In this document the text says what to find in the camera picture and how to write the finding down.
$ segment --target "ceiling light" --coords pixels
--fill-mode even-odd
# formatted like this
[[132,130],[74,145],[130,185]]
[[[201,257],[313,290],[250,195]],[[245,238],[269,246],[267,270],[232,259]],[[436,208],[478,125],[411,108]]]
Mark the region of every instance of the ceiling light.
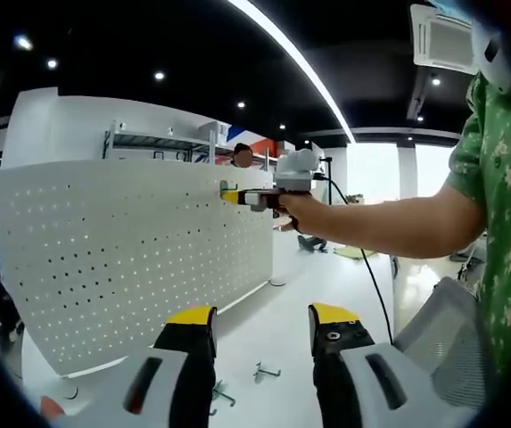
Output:
[[24,51],[30,51],[33,49],[31,41],[27,38],[27,36],[22,34],[16,36],[13,42],[18,48],[23,49]]
[[326,104],[333,111],[334,116],[338,119],[338,122],[341,125],[341,128],[344,130],[344,133],[348,137],[351,143],[356,143],[354,139],[354,135],[352,131],[350,131],[350,127],[348,123],[346,123],[346,119],[344,115],[342,115],[341,110],[336,105],[333,97],[326,89],[326,86],[323,84],[322,80],[318,77],[318,74],[313,70],[310,66],[307,59],[302,55],[302,53],[297,49],[297,47],[293,44],[291,40],[281,31],[281,29],[270,20],[263,12],[261,12],[257,7],[249,2],[249,0],[227,0],[230,4],[235,6],[241,12],[245,13],[248,17],[250,17],[253,21],[255,21],[260,27],[262,27],[267,33],[275,39],[275,41],[293,58],[293,60],[297,63],[297,65],[301,68],[301,70],[307,75],[312,84],[317,88],[317,91],[322,95],[325,99]]

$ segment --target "floor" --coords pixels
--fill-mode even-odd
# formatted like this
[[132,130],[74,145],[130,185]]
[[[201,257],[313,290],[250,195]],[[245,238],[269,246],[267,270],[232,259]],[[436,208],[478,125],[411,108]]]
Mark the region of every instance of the floor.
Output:
[[394,282],[394,323],[399,333],[430,297],[444,276],[457,278],[461,263],[441,259],[398,258],[400,269]]

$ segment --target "shirt sleeve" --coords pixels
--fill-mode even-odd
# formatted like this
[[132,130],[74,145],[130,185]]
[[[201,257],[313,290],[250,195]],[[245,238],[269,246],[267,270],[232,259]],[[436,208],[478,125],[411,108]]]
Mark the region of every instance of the shirt sleeve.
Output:
[[467,198],[485,206],[485,191],[481,169],[481,149],[487,82],[480,74],[467,91],[467,103],[473,114],[467,120],[463,134],[449,158],[446,183]]

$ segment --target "pegboard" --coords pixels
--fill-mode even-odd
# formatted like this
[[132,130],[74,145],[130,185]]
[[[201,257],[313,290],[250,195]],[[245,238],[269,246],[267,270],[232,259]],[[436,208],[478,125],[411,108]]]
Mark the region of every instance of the pegboard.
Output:
[[0,170],[4,283],[60,375],[155,341],[186,308],[223,308],[272,275],[272,215],[218,197],[270,173],[95,160]]

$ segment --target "black ceiling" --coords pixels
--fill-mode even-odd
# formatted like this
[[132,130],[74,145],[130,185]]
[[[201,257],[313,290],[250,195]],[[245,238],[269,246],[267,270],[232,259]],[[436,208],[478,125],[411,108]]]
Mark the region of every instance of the black ceiling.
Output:
[[[413,127],[460,132],[470,76],[413,63],[409,4],[253,0],[303,51],[352,128]],[[12,48],[19,32],[31,52]],[[60,64],[50,71],[45,62]],[[154,81],[156,70],[166,73]],[[407,119],[416,79],[425,122]],[[0,116],[21,90],[138,100],[192,111],[275,139],[339,128],[316,89],[283,50],[225,0],[134,0],[89,9],[19,4],[0,11]],[[247,108],[236,108],[238,101]],[[279,123],[287,125],[285,132]],[[343,136],[319,143],[344,143]]]

